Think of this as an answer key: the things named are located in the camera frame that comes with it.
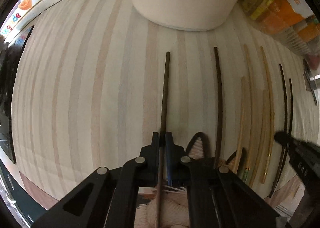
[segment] orange rose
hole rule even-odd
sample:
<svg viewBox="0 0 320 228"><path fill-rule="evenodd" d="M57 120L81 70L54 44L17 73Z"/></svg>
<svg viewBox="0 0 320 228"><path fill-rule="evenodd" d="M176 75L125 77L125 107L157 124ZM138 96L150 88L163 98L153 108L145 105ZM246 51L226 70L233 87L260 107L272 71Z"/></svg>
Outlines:
<svg viewBox="0 0 320 228"><path fill-rule="evenodd" d="M18 5L18 8L20 8L21 10L28 10L31 7L32 7L32 0L22 0L20 5Z"/></svg>

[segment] round metal rivet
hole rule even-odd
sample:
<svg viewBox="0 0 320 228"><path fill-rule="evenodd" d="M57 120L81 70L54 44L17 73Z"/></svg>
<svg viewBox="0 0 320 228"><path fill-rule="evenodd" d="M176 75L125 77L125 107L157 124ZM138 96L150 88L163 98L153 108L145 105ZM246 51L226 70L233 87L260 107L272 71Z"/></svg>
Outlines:
<svg viewBox="0 0 320 228"><path fill-rule="evenodd" d="M189 163L191 161L191 158L188 156L183 156L180 160L183 163Z"/></svg>
<svg viewBox="0 0 320 228"><path fill-rule="evenodd" d="M108 172L108 169L107 169L106 167L104 167L104 166L99 167L99 168L97 169L97 173L98 173L99 175L104 175L104 174L107 173L107 172Z"/></svg>
<svg viewBox="0 0 320 228"><path fill-rule="evenodd" d="M225 165L223 165L223 166L219 167L219 172L226 174L229 172L229 168L227 168Z"/></svg>
<svg viewBox="0 0 320 228"><path fill-rule="evenodd" d="M138 164L142 164L143 162L145 162L145 158L143 156L139 156L139 157L136 157L135 161L138 163Z"/></svg>

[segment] orange flower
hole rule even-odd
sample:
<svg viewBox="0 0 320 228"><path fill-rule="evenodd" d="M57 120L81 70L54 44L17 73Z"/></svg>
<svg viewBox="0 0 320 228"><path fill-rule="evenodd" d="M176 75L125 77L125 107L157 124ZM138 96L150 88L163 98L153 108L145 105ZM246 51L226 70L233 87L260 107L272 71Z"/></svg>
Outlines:
<svg viewBox="0 0 320 228"><path fill-rule="evenodd" d="M18 8L20 8L21 10L28 10L31 7L32 7L32 0L22 0L20 5L18 5Z"/></svg>

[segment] striped fabric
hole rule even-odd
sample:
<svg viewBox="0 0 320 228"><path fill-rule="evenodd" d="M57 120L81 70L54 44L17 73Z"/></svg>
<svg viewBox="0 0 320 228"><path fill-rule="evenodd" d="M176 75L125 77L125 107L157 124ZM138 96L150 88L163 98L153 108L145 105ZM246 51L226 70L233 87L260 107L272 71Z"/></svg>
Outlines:
<svg viewBox="0 0 320 228"><path fill-rule="evenodd" d="M287 86L292 78L293 135L317 141L319 110L306 91L302 58L252 26L236 5L215 30L184 32L149 22L131 0L63 0L41 14L19 63L12 99L12 134L19 170L61 199L99 166L122 166L139 155L159 131L165 53L170 51L167 130L187 146L202 131L215 150L217 46L223 81L221 157L236 150L241 77L248 77L247 44L257 84L259 124L267 88L259 46L270 67L275 129L283 129L284 103L279 63ZM250 96L246 107L250 115ZM244 145L248 145L250 117ZM259 140L260 128L256 129ZM257 153L255 144L253 162ZM274 144L265 185L259 183L266 147L253 186L269 194L281 148ZM281 185L294 176L286 167Z"/></svg>

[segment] metal screw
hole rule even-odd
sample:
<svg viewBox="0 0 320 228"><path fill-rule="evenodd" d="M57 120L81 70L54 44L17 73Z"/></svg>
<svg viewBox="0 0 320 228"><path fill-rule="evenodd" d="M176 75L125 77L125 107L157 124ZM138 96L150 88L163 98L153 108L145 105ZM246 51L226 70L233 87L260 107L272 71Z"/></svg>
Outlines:
<svg viewBox="0 0 320 228"><path fill-rule="evenodd" d="M145 162L145 158L143 156L139 156L139 157L136 157L135 161L138 163L138 164L142 164Z"/></svg>
<svg viewBox="0 0 320 228"><path fill-rule="evenodd" d="M219 167L219 172L226 174L229 172L229 168L227 168L225 165L222 165L221 167Z"/></svg>
<svg viewBox="0 0 320 228"><path fill-rule="evenodd" d="M97 173L98 173L99 175L104 175L104 174L107 173L107 172L108 172L108 169L107 169L106 167L104 167L104 166L99 167L99 168L97 169Z"/></svg>
<svg viewBox="0 0 320 228"><path fill-rule="evenodd" d="M180 160L183 163L189 163L191 161L191 158L188 156L183 156Z"/></svg>

